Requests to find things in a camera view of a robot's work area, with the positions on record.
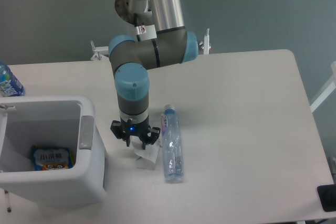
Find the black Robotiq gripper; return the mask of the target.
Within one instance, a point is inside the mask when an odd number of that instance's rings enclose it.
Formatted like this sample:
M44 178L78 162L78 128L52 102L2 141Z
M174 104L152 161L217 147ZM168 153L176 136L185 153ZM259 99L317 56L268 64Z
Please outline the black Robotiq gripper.
M147 145L153 145L160 137L161 129L159 127L150 127L149 118L140 123L127 123L123 119L120 121L113 120L110 126L111 132L117 139L126 142L130 146L130 136L140 135L142 149L145 150Z

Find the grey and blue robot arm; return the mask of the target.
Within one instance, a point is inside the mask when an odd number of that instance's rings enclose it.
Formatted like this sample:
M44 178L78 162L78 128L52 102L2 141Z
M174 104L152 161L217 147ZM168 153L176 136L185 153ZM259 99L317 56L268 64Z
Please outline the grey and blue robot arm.
M131 1L144 3L144 9L131 7ZM120 35L108 45L120 112L120 119L112 122L111 131L126 143L136 136L147 146L154 144L160 135L160 129L149 124L148 70L194 60L198 42L195 34L185 29L180 0L131 1L125 2L132 14L131 24L141 26L141 17L150 13L148 23L154 25L156 37L137 41Z

